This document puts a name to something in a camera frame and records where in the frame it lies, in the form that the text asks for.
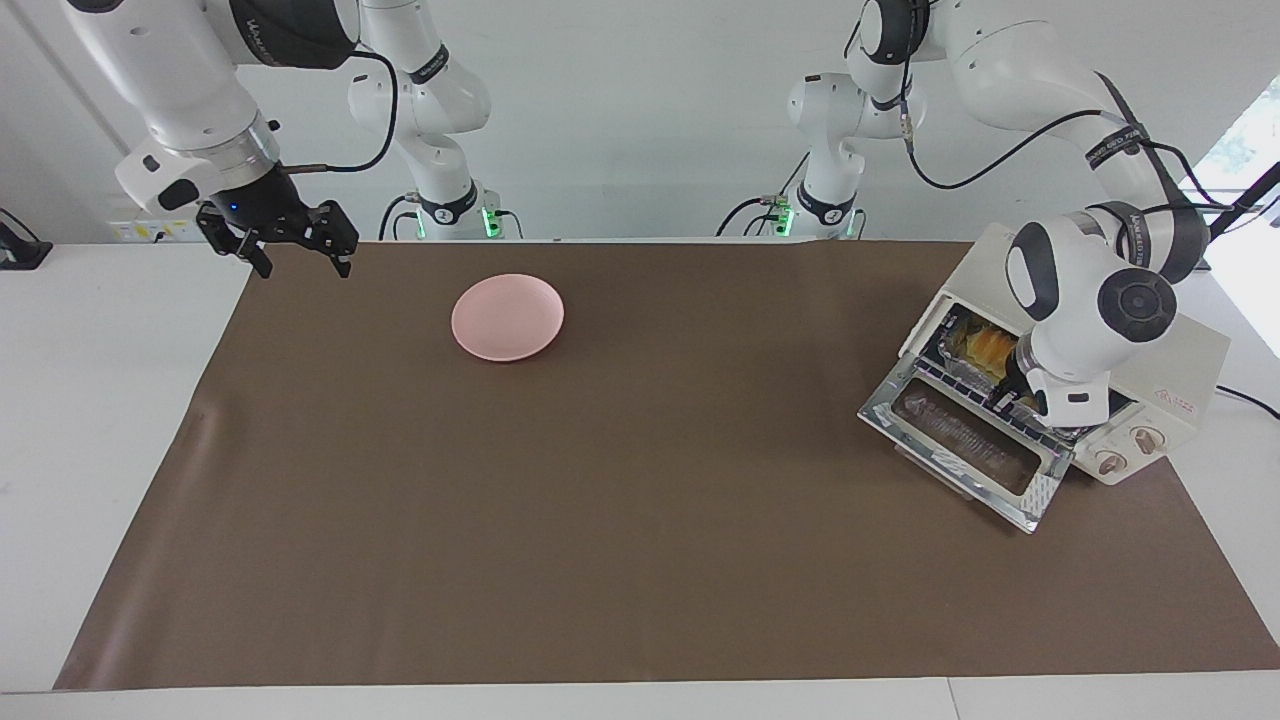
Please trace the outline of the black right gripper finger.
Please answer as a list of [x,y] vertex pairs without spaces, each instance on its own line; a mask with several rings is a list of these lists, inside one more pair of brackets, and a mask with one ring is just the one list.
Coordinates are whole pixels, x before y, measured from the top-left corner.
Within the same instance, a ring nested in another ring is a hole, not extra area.
[[259,236],[253,231],[244,236],[236,234],[215,205],[198,206],[197,227],[215,254],[239,259],[251,265],[260,278],[268,279],[271,275],[273,263],[259,242]]
[[321,202],[315,209],[315,240],[338,275],[349,278],[358,231],[337,201]]

